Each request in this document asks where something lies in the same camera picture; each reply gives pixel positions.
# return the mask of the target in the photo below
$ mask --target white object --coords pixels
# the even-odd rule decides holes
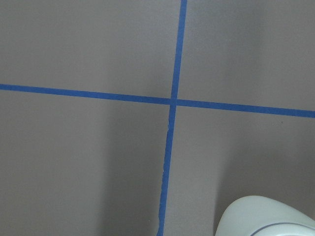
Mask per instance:
[[[278,201],[248,196],[225,210],[216,236],[315,236],[315,221]]]

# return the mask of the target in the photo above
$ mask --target gray surface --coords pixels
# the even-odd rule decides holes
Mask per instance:
[[[169,97],[177,0],[5,0],[0,83]]]
[[[188,1],[179,98],[314,110],[315,1]]]
[[[0,232],[155,236],[168,107],[0,91]]]
[[[213,235],[246,195],[314,215],[314,119],[183,107],[176,116],[165,236]]]

